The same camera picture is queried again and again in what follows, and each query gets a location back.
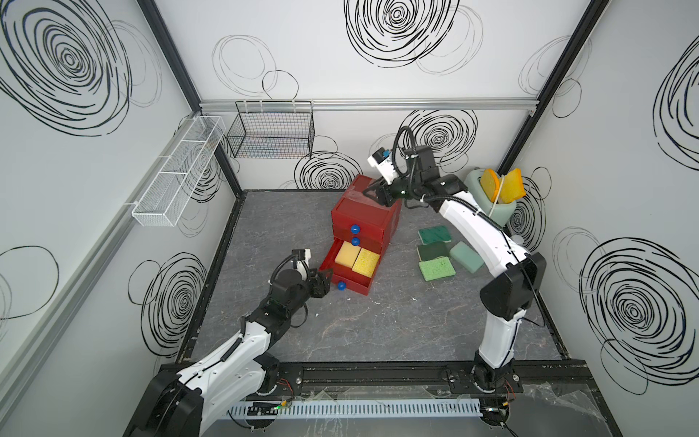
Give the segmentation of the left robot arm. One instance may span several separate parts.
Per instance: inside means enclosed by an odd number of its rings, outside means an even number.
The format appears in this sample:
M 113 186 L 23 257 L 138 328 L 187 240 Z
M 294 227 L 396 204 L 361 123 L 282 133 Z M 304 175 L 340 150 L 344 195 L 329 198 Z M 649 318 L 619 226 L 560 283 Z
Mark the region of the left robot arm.
M 331 278 L 331 269 L 274 274 L 267 296 L 241 319 L 238 333 L 199 361 L 151 380 L 124 435 L 201 436 L 236 402 L 274 391 L 279 361 L 269 349 L 309 299 L 329 293 Z

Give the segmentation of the light green sponge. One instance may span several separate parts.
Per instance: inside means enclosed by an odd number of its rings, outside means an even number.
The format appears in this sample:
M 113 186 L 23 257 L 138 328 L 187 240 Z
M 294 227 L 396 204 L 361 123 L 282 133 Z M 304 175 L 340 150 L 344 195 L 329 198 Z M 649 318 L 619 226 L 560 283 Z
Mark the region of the light green sponge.
M 419 262 L 420 272 L 426 282 L 451 278 L 456 275 L 455 268 L 449 258 L 440 257 L 434 260 Z

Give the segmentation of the dark green sponge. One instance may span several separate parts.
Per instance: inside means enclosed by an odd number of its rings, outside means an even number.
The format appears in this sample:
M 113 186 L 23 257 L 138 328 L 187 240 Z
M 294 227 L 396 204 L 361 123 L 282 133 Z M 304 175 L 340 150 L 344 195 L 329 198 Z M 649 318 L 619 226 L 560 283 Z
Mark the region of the dark green sponge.
M 418 235 L 422 245 L 429 245 L 436 242 L 449 243 L 453 240 L 449 229 L 444 225 L 419 229 Z

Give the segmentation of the red drawer cabinet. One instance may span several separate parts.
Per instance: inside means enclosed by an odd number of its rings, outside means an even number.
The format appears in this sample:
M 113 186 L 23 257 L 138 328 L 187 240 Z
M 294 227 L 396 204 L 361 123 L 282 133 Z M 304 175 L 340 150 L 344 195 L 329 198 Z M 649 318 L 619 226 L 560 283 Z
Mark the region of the red drawer cabinet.
M 371 182 L 363 175 L 351 182 L 331 211 L 332 231 L 337 240 L 358 240 L 361 248 L 383 256 L 398 229 L 402 204 L 383 207 L 364 196 Z

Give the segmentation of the yellow sponge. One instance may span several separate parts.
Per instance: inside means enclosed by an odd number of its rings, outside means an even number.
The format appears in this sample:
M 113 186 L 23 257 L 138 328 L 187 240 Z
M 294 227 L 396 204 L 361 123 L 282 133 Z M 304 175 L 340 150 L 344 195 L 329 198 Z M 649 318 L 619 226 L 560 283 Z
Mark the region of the yellow sponge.
M 364 277 L 372 278 L 379 262 L 380 254 L 362 248 L 352 266 L 352 271 Z
M 355 246 L 348 241 L 342 242 L 334 262 L 340 266 L 352 269 L 358 256 L 360 255 L 361 247 Z

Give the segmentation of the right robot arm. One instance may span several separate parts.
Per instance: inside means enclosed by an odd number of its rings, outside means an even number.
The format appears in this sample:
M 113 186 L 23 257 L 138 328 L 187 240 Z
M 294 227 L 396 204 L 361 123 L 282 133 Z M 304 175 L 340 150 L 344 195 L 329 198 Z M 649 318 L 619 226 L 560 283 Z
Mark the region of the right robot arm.
M 460 231 L 484 261 L 493 279 L 480 291 L 487 319 L 471 378 L 480 391 L 494 393 L 513 373 L 516 338 L 541 286 L 546 260 L 508 237 L 457 176 L 442 176 L 429 147 L 405 154 L 406 171 L 396 166 L 397 157 L 396 150 L 382 147 L 369 156 L 380 178 L 363 195 L 385 207 L 399 200 L 428 205 Z

